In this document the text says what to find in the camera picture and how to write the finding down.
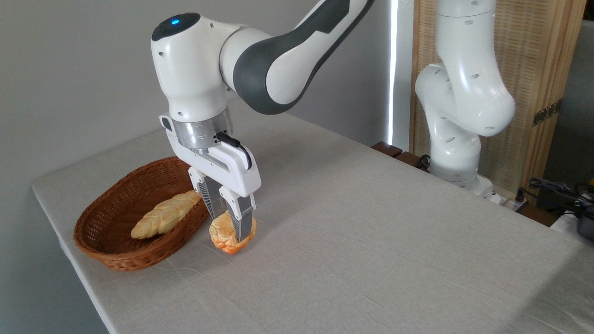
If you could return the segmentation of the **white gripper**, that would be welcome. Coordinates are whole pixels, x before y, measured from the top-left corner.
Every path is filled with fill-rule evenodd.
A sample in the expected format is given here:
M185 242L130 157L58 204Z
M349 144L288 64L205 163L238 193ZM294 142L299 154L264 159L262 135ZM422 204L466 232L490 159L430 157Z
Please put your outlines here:
M261 187L260 173L250 150L244 152L226 142L219 142L202 154L179 143L173 120L161 115L172 150L188 169L192 186L199 192L212 217L229 211L238 242L244 241L252 230L255 209L254 192Z

